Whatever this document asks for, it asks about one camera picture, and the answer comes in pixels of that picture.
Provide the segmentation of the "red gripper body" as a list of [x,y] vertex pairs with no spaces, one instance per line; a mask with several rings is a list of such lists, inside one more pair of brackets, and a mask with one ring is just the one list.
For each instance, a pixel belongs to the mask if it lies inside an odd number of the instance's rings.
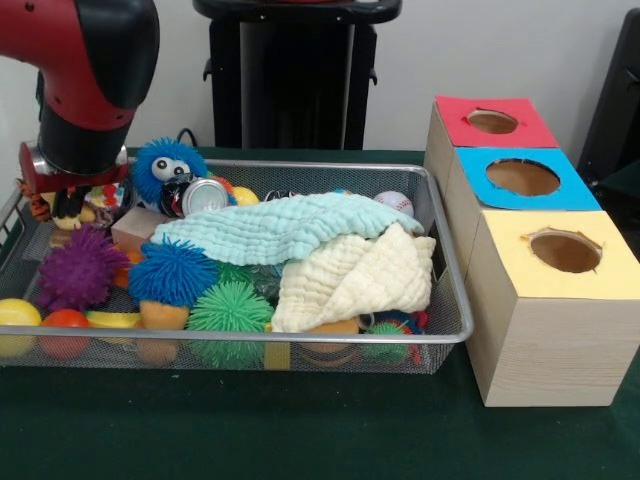
[[21,143],[19,163],[23,179],[33,193],[49,193],[71,187],[100,186],[121,182],[129,169],[129,157],[123,146],[115,166],[96,175],[78,175],[59,170],[47,162],[36,142]]

